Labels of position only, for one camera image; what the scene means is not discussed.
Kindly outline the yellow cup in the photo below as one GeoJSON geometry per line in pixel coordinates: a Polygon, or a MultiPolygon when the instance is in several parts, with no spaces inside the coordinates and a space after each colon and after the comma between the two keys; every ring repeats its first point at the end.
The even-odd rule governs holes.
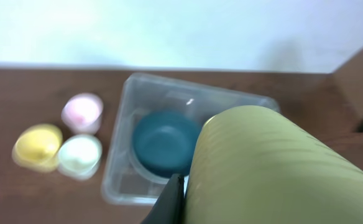
{"type": "Polygon", "coordinates": [[[24,168],[49,173],[59,165],[57,153],[63,143],[61,130],[52,124],[37,124],[26,129],[12,149],[13,161],[24,168]]]}
{"type": "Polygon", "coordinates": [[[280,113],[238,106],[201,130],[183,222],[363,224],[363,171],[280,113]]]}

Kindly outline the pink plastic cup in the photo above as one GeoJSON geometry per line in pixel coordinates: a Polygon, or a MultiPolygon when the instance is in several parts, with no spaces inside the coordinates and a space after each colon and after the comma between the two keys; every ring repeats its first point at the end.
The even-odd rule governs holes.
{"type": "Polygon", "coordinates": [[[61,119],[74,134],[95,135],[101,127],[104,104],[92,93],[71,97],[62,109],[61,119]]]}

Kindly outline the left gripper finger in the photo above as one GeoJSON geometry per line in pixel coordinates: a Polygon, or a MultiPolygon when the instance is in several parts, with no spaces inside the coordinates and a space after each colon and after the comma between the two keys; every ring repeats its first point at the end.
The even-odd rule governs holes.
{"type": "Polygon", "coordinates": [[[141,224],[179,224],[184,204],[184,176],[173,174],[141,224]]]}

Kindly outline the cream white plastic cup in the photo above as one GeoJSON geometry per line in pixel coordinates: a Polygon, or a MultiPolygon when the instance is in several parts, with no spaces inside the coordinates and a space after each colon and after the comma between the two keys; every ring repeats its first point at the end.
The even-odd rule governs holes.
{"type": "Polygon", "coordinates": [[[75,135],[60,147],[57,170],[75,180],[88,180],[97,172],[102,152],[98,138],[88,134],[75,135]]]}

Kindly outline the clear plastic storage container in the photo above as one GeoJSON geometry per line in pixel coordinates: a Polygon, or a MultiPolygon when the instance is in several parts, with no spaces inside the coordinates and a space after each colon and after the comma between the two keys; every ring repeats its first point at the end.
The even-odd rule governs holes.
{"type": "Polygon", "coordinates": [[[132,134],[155,111],[176,111],[203,127],[214,115],[237,106],[257,105],[279,111],[275,100],[214,86],[134,73],[125,82],[101,193],[107,203],[153,205],[169,178],[149,172],[137,160],[132,134]]]}

